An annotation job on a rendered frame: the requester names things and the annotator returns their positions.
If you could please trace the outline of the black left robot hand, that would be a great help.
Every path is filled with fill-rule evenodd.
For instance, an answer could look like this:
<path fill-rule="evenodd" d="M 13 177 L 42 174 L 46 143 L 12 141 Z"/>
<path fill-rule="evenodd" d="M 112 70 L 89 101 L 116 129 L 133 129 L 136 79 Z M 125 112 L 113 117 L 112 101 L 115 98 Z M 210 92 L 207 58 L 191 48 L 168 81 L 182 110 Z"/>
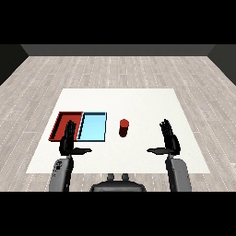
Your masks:
<path fill-rule="evenodd" d="M 90 148 L 74 147 L 74 134 L 76 131 L 76 124 L 69 120 L 65 127 L 65 134 L 61 138 L 59 152 L 62 156 L 68 155 L 84 155 L 91 152 Z"/>

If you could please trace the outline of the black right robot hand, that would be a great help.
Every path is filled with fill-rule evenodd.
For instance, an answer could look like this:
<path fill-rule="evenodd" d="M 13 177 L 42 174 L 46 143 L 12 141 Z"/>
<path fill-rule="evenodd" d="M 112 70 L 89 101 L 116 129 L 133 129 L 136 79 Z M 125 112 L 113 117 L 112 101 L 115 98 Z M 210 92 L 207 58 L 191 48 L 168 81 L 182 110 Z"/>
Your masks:
<path fill-rule="evenodd" d="M 164 120 L 159 124 L 162 135 L 164 137 L 165 147 L 149 148 L 147 152 L 154 153 L 156 155 L 171 154 L 173 156 L 179 155 L 181 152 L 181 146 L 177 136 L 173 133 L 171 124 L 168 120 Z"/>

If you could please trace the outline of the red shallow open box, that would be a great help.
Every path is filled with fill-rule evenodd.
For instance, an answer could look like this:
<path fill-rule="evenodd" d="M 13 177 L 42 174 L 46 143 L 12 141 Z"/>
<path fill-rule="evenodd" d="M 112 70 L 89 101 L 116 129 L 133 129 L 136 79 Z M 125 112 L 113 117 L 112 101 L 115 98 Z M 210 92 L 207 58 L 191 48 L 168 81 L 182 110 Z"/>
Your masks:
<path fill-rule="evenodd" d="M 72 121 L 76 125 L 74 140 L 77 141 L 77 133 L 82 115 L 83 112 L 59 112 L 53 125 L 53 130 L 49 136 L 49 141 L 60 142 L 65 134 L 65 128 L 69 121 Z"/>

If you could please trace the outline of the light blue shallow open box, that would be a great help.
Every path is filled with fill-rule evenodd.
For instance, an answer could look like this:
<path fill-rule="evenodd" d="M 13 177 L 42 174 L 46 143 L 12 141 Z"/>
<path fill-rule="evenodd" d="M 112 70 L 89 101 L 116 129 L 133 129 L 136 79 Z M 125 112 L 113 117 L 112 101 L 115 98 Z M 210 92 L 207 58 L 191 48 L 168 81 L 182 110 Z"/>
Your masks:
<path fill-rule="evenodd" d="M 77 141 L 104 142 L 106 121 L 106 112 L 84 112 L 77 131 Z"/>

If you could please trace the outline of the small red can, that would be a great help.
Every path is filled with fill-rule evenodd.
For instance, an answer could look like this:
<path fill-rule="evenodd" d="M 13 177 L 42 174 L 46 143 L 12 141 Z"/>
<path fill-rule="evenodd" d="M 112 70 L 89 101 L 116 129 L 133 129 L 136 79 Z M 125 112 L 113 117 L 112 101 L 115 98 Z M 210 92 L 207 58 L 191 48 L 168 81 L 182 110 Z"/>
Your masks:
<path fill-rule="evenodd" d="M 129 122 L 126 119 L 120 121 L 119 135 L 120 137 L 126 137 L 129 127 Z"/>

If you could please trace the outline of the dark grey robot body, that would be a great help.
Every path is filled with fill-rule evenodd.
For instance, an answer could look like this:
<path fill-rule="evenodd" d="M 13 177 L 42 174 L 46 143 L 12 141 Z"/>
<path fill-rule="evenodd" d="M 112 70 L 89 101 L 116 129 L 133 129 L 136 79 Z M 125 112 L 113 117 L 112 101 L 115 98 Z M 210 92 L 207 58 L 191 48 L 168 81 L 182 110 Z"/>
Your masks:
<path fill-rule="evenodd" d="M 143 184 L 131 182 L 127 173 L 122 174 L 121 181 L 114 180 L 114 174 L 109 173 L 105 182 L 93 184 L 91 192 L 145 192 Z"/>

